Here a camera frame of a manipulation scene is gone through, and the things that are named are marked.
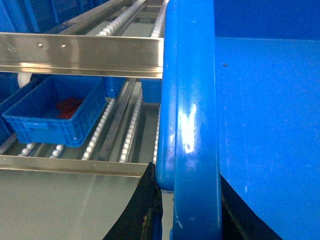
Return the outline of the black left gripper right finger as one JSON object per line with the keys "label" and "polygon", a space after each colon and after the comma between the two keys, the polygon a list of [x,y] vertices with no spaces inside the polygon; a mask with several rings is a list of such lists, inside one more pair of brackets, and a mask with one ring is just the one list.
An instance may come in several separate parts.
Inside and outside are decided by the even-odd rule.
{"label": "black left gripper right finger", "polygon": [[242,200],[225,180],[220,178],[222,238],[224,240],[280,240],[263,220]]}

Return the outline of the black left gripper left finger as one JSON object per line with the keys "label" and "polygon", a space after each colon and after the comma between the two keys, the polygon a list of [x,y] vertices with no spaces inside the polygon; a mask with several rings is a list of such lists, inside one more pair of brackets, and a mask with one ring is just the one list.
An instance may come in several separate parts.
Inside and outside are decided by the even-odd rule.
{"label": "black left gripper left finger", "polygon": [[104,236],[105,240],[161,240],[163,199],[150,162],[126,208]]}

